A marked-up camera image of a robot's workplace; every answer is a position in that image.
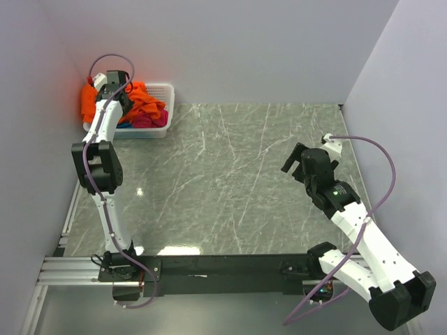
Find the orange t shirt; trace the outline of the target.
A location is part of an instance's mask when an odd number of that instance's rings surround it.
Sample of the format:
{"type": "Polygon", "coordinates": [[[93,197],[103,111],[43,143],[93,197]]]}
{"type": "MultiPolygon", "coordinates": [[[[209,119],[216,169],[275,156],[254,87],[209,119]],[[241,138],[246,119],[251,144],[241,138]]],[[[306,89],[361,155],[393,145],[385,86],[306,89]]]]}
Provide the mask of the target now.
{"type": "MultiPolygon", "coordinates": [[[[130,93],[130,98],[134,102],[133,107],[119,120],[119,123],[132,123],[133,119],[142,112],[157,113],[161,109],[167,111],[166,104],[163,101],[158,100],[147,93],[146,86],[143,82],[134,82],[133,85],[133,92],[130,93]]],[[[80,114],[82,120],[89,124],[92,123],[96,112],[95,98],[97,93],[97,90],[89,84],[83,86],[81,91],[80,114]]]]}

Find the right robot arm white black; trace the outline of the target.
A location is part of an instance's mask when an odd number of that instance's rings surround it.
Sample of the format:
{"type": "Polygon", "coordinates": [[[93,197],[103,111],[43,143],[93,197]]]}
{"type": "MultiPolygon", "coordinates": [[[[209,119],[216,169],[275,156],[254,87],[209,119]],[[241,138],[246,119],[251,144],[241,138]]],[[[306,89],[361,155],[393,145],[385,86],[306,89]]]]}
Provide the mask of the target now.
{"type": "Polygon", "coordinates": [[[307,272],[328,282],[332,278],[360,295],[374,319],[393,331],[426,312],[436,288],[428,271],[418,271],[390,243],[350,184],[335,179],[342,143],[327,137],[319,148],[297,143],[282,172],[291,172],[320,209],[352,242],[366,265],[325,242],[308,251],[307,272]]]}

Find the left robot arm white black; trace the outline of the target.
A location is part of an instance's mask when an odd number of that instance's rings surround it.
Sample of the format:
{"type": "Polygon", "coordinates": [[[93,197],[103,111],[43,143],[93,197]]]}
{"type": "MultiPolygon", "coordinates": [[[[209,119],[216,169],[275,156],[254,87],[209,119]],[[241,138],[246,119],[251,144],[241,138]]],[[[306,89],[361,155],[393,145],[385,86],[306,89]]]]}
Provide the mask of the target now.
{"type": "Polygon", "coordinates": [[[119,120],[133,106],[125,92],[131,79],[123,70],[109,70],[105,83],[99,77],[89,82],[98,90],[94,119],[84,139],[72,145],[71,154],[80,185],[91,195],[105,235],[104,255],[93,255],[91,261],[100,267],[99,281],[135,281],[141,269],[122,220],[118,187],[124,175],[112,144],[119,120]]]}

